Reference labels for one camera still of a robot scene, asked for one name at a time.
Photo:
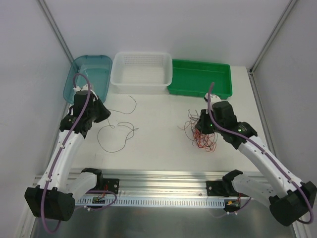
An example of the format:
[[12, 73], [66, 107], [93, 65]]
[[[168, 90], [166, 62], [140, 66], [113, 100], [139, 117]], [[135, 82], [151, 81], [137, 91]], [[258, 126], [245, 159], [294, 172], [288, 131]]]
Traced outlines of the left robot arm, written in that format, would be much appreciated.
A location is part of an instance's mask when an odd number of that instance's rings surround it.
[[37, 217], [68, 221], [75, 203], [86, 192], [99, 193], [104, 188], [100, 169], [85, 168], [80, 176], [68, 184], [68, 176], [77, 151], [94, 123], [102, 122], [111, 115], [93, 91], [75, 93], [74, 104], [61, 120], [57, 144], [50, 163], [35, 187], [28, 187], [24, 197]]

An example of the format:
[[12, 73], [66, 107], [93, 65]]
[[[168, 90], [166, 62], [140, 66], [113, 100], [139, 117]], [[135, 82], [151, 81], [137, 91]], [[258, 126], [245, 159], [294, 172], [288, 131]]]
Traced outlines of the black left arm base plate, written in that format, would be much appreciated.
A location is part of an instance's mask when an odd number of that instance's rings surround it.
[[102, 190], [111, 191], [115, 194], [119, 192], [120, 179], [118, 178], [103, 178]]

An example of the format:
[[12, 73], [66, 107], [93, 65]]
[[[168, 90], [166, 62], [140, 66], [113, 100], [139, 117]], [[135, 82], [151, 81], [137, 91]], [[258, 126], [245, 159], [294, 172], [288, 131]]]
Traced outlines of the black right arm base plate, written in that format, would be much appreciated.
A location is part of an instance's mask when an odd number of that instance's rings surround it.
[[226, 197], [227, 193], [220, 180], [206, 181], [207, 196], [223, 196]]

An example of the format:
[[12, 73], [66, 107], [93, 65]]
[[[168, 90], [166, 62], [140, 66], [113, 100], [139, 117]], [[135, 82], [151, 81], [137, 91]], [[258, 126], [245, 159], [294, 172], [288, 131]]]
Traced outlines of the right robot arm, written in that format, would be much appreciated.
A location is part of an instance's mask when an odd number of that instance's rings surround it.
[[303, 223], [314, 220], [313, 206], [317, 187], [303, 182], [291, 173], [266, 147], [258, 133], [247, 122], [237, 120], [233, 107], [227, 101], [209, 103], [202, 109], [195, 129], [203, 135], [218, 133], [246, 156], [267, 179], [268, 184], [259, 183], [240, 170], [233, 170], [223, 176], [220, 187], [214, 188], [221, 196], [247, 195], [267, 207], [272, 216], [282, 225], [295, 221]]

